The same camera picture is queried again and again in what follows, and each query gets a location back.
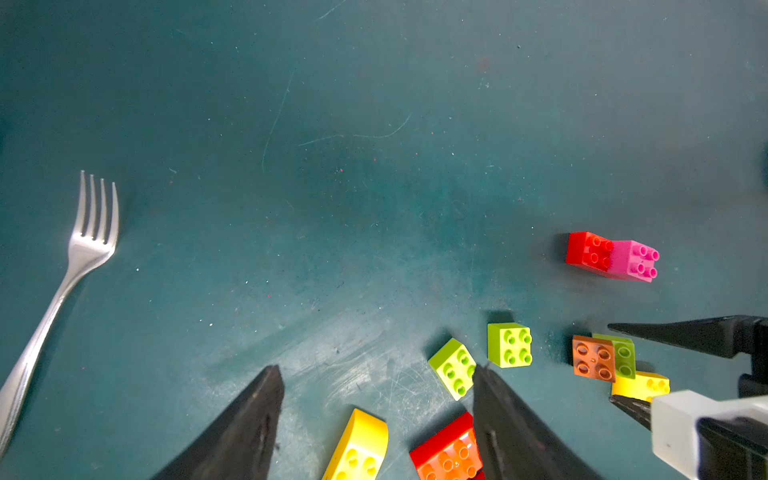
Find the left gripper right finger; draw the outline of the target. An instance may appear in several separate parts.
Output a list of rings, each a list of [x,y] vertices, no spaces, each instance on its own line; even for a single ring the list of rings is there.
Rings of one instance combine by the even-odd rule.
[[[474,430],[487,479],[598,479],[492,369],[473,374]]]

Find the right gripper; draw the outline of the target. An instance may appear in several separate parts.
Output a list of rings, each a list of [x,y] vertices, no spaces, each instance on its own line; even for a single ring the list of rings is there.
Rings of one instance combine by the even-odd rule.
[[[767,355],[766,317],[610,323],[608,329],[722,358]],[[653,453],[688,479],[767,477],[766,360],[740,376],[735,399],[714,400],[687,389],[651,403],[621,395],[611,395],[609,401],[651,430]]]

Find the pink lego brick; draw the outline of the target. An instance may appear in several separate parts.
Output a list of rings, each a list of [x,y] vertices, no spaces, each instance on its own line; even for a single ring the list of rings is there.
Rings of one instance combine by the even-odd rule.
[[[657,277],[655,262],[659,252],[633,240],[613,241],[610,254],[610,278],[651,283]]]

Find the orange lego brick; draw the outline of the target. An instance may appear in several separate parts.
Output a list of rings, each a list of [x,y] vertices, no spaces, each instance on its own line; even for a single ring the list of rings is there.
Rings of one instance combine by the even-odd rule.
[[[574,335],[572,358],[575,375],[609,383],[615,382],[615,348],[610,340]]]

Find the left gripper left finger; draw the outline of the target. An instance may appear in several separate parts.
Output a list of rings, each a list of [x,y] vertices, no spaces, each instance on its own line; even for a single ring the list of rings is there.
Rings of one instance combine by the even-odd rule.
[[[285,387],[277,365],[265,367],[157,479],[265,479],[275,447]]]

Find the yellow curved lego brick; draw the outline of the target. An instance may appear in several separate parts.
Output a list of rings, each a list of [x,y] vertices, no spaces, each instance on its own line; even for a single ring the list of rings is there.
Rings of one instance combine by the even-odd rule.
[[[637,371],[635,377],[617,377],[611,394],[651,402],[655,397],[670,393],[667,377],[650,372]]]

